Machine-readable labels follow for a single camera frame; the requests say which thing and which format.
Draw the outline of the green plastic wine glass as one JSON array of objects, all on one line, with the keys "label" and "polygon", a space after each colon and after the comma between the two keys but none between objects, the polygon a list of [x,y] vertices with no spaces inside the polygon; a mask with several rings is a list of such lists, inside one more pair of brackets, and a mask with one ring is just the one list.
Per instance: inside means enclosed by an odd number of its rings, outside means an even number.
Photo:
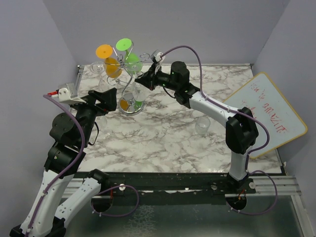
[{"label": "green plastic wine glass", "polygon": [[118,51],[124,51],[125,56],[123,58],[125,68],[132,74],[140,72],[143,64],[140,62],[140,58],[133,53],[134,44],[129,38],[122,38],[116,43],[116,49]]}]

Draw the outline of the orange plastic wine glass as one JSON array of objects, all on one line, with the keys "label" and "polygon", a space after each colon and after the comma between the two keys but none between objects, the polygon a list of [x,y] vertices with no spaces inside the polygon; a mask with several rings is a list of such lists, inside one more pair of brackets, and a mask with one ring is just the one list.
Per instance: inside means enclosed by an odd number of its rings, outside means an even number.
[{"label": "orange plastic wine glass", "polygon": [[112,57],[113,51],[114,50],[112,46],[108,44],[102,44],[98,46],[95,51],[96,56],[104,60],[106,66],[106,74],[109,78],[112,79],[119,77],[122,73],[120,63],[117,61],[117,59]]}]

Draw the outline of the clear wine glass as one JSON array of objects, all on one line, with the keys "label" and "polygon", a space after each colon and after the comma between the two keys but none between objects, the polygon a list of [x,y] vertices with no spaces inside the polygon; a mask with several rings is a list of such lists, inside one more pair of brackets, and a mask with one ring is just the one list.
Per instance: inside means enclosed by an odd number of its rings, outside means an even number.
[{"label": "clear wine glass", "polygon": [[143,106],[147,98],[147,89],[143,85],[136,82],[136,79],[142,75],[142,72],[135,73],[135,80],[132,83],[132,94],[135,101],[135,107],[140,108]]},{"label": "clear wine glass", "polygon": [[96,61],[93,62],[90,66],[89,69],[92,73],[96,74],[99,79],[98,83],[98,91],[99,92],[105,92],[110,89],[110,86],[104,79],[103,73],[105,72],[105,64],[102,61]]}]

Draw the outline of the clear wine glass front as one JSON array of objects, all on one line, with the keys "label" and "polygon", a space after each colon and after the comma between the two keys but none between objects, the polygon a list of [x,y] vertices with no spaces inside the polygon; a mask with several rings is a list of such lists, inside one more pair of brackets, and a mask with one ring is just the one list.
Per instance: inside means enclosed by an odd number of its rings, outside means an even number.
[{"label": "clear wine glass front", "polygon": [[143,85],[136,82],[136,79],[142,75],[142,72],[135,73],[135,80],[132,83],[132,94],[135,101],[135,107],[140,108],[143,106],[147,98],[147,89]]}]

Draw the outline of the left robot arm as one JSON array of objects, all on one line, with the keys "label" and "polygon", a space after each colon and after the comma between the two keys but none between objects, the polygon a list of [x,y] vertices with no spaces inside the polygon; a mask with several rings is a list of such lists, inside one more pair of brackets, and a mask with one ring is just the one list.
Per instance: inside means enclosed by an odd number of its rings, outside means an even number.
[{"label": "left robot arm", "polygon": [[95,119],[117,108],[117,89],[105,92],[90,90],[78,97],[67,85],[44,95],[63,112],[52,122],[49,135],[54,144],[48,151],[43,179],[35,202],[24,222],[11,229],[11,237],[63,237],[76,214],[96,194],[109,189],[108,177],[95,169],[69,198],[62,201],[68,184],[74,178],[89,146]]}]

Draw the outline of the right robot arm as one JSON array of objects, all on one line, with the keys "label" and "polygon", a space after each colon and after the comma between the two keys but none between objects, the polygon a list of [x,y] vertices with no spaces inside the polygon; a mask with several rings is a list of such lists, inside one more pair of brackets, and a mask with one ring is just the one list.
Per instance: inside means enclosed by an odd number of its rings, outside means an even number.
[{"label": "right robot arm", "polygon": [[246,107],[238,110],[216,100],[208,101],[202,91],[190,83],[190,72],[184,62],[172,63],[169,74],[161,69],[157,70],[153,63],[135,82],[149,90],[154,90],[156,86],[173,90],[179,104],[202,112],[225,127],[226,144],[232,151],[229,170],[231,178],[227,180],[227,188],[232,193],[240,192],[245,186],[244,179],[247,176],[246,153],[259,135],[252,112]]}]

